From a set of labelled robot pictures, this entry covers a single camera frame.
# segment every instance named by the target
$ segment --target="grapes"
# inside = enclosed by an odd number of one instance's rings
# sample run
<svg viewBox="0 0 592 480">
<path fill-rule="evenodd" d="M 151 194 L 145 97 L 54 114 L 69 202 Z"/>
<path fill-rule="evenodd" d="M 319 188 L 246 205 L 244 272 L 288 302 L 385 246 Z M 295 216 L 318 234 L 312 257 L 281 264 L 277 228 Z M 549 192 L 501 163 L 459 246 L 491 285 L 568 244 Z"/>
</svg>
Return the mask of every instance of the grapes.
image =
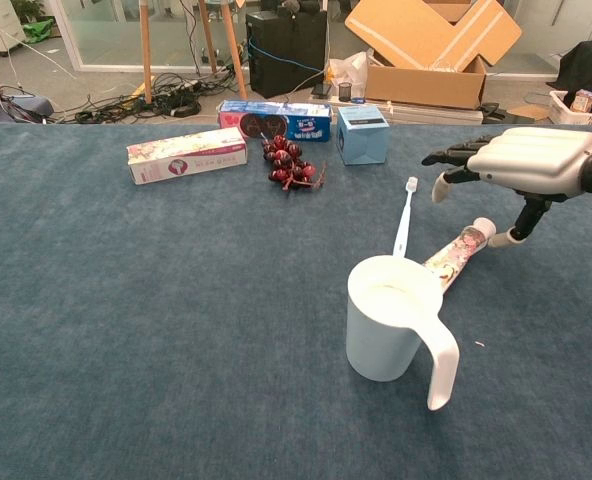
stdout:
<svg viewBox="0 0 592 480">
<path fill-rule="evenodd" d="M 325 179 L 325 166 L 318 180 L 314 181 L 316 167 L 301 160 L 303 150 L 295 142 L 288 141 L 282 135 L 276 135 L 273 141 L 263 141 L 263 157 L 272 164 L 268 178 L 281 183 L 283 190 L 299 188 L 319 188 Z"/>
</svg>

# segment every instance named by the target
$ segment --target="robotic hand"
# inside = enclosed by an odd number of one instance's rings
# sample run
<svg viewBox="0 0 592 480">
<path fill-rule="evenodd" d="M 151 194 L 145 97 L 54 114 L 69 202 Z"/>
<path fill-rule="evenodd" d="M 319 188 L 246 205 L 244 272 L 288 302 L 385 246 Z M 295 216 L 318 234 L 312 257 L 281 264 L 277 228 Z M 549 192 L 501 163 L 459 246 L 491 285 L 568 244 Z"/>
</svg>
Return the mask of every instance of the robotic hand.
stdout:
<svg viewBox="0 0 592 480">
<path fill-rule="evenodd" d="M 492 247 L 524 242 L 552 202 L 592 193 L 592 133 L 588 132 L 512 128 L 497 137 L 434 152 L 422 163 L 455 166 L 436 179 L 434 203 L 447 197 L 452 183 L 476 180 L 511 188 L 525 197 L 515 225 L 492 237 Z"/>
</svg>

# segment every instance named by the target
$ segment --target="cup handle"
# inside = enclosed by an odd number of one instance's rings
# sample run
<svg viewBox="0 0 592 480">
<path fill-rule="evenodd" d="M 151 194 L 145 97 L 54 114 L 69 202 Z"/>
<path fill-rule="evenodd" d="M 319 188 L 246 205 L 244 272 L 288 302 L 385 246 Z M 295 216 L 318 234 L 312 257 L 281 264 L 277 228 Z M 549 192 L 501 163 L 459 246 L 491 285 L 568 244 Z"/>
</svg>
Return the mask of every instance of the cup handle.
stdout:
<svg viewBox="0 0 592 480">
<path fill-rule="evenodd" d="M 427 407 L 430 410 L 438 410 L 449 401 L 452 395 L 460 358 L 458 344 L 452 332 L 438 317 L 428 318 L 426 322 L 414 326 L 413 330 L 425 342 L 434 360 Z"/>
</svg>

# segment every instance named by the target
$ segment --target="toothpaste box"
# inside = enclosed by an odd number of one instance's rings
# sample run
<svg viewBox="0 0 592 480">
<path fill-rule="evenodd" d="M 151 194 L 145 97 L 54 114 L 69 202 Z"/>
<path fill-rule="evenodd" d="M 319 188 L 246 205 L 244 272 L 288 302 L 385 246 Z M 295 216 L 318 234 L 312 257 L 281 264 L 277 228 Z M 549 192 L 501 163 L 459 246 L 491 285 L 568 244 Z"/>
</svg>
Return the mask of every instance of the toothpaste box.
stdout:
<svg viewBox="0 0 592 480">
<path fill-rule="evenodd" d="M 384 163 L 389 124 L 378 107 L 340 107 L 337 145 L 345 165 Z"/>
<path fill-rule="evenodd" d="M 309 103 L 241 102 L 226 100 L 220 107 L 221 128 L 238 127 L 246 138 L 273 138 L 326 142 L 332 110 Z"/>
<path fill-rule="evenodd" d="M 127 147 L 136 185 L 247 163 L 247 146 L 237 128 L 166 138 Z"/>
</svg>

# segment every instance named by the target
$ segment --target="toothbrush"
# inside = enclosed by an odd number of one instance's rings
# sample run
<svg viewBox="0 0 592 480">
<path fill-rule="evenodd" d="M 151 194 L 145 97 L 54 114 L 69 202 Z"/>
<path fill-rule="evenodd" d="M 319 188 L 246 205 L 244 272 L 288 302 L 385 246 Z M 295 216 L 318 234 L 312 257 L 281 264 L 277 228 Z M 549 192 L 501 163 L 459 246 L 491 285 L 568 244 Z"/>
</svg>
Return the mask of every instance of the toothbrush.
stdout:
<svg viewBox="0 0 592 480">
<path fill-rule="evenodd" d="M 407 236 L 409 233 L 409 218 L 412 211 L 412 194 L 418 187 L 418 178 L 409 177 L 407 179 L 407 200 L 405 201 L 405 208 L 403 208 L 403 215 L 400 217 L 400 225 L 398 225 L 398 233 L 396 233 L 396 242 L 394 243 L 395 257 L 404 257 L 407 251 Z"/>
</svg>

